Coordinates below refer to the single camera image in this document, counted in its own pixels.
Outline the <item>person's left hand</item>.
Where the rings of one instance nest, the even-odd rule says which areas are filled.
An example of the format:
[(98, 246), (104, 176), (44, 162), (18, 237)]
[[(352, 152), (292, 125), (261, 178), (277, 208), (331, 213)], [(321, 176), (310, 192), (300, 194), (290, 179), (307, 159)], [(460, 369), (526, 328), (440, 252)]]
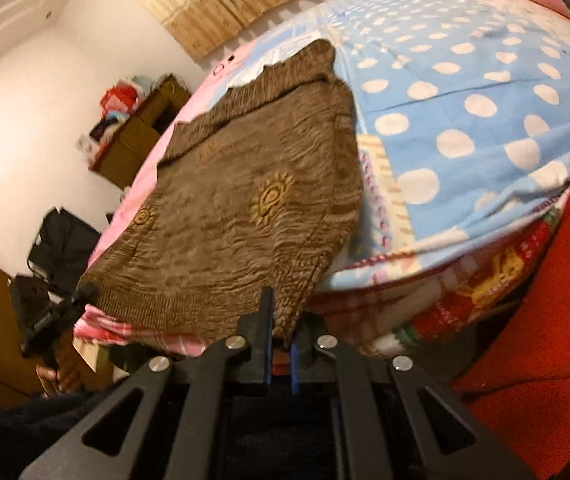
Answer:
[(82, 364), (83, 359), (73, 345), (72, 330), (66, 330), (54, 345), (54, 364), (38, 364), (35, 369), (46, 396), (83, 390)]

